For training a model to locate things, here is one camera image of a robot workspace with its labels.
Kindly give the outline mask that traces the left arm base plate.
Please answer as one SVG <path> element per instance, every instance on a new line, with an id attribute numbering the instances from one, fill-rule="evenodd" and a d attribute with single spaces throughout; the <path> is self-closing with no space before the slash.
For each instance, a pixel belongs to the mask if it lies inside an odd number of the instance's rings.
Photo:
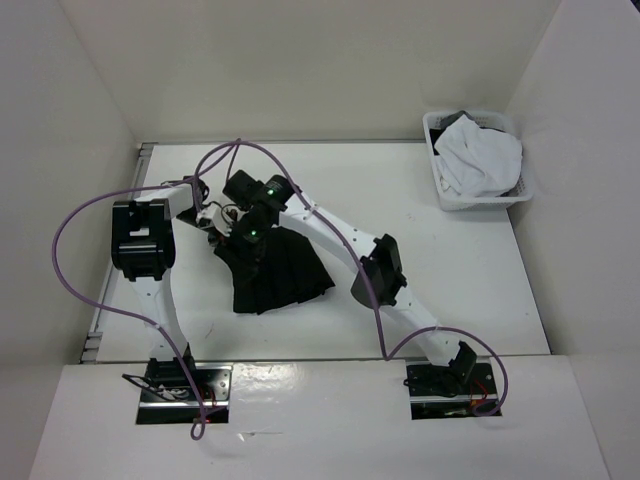
<path id="1" fill-rule="evenodd" d="M 227 424 L 230 416 L 232 366 L 193 365 L 191 375 L 203 400 L 207 424 Z M 179 365 L 149 364 L 144 375 L 130 375 L 140 390 L 137 425 L 193 424 L 199 403 Z"/>

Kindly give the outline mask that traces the black skirt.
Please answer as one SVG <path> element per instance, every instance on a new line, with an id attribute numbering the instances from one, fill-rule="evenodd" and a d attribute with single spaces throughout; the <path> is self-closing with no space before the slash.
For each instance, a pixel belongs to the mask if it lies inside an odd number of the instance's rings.
<path id="1" fill-rule="evenodd" d="M 309 239 L 277 227 L 266 237 L 262 256 L 244 260 L 241 250 L 219 243 L 214 254 L 232 275 L 232 311 L 260 315 L 313 300 L 335 286 Z"/>

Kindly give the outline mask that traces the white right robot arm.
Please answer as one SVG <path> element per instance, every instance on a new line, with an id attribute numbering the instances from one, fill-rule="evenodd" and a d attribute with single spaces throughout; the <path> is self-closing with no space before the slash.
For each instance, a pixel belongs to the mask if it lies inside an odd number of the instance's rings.
<path id="1" fill-rule="evenodd" d="M 452 396 L 472 382 L 476 353 L 414 296 L 391 235 L 374 236 L 349 225 L 282 175 L 261 182 L 239 170 L 223 193 L 240 209 L 214 250 L 232 273 L 234 312 L 261 314 L 332 288 L 313 249 L 320 246 L 352 270 L 350 292 L 359 304 L 409 330 L 436 367 L 437 392 Z"/>

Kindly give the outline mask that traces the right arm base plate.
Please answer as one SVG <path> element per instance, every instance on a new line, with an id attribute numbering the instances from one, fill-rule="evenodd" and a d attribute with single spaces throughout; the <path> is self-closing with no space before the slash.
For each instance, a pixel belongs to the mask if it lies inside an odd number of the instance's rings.
<path id="1" fill-rule="evenodd" d="M 478 360 L 461 383 L 447 376 L 443 367 L 407 362 L 403 384 L 413 420 L 473 418 L 490 412 L 500 399 L 488 358 Z"/>

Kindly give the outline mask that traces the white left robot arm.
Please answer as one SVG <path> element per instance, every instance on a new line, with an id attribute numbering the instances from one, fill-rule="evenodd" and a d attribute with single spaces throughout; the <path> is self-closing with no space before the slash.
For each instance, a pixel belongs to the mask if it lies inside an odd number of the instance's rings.
<path id="1" fill-rule="evenodd" d="M 202 181 L 184 181 L 112 207 L 111 259 L 136 293 L 150 339 L 149 363 L 141 388 L 165 401 L 182 401 L 201 393 L 199 375 L 183 334 L 171 291 L 176 262 L 172 221 L 195 226 L 196 200 L 207 198 Z"/>

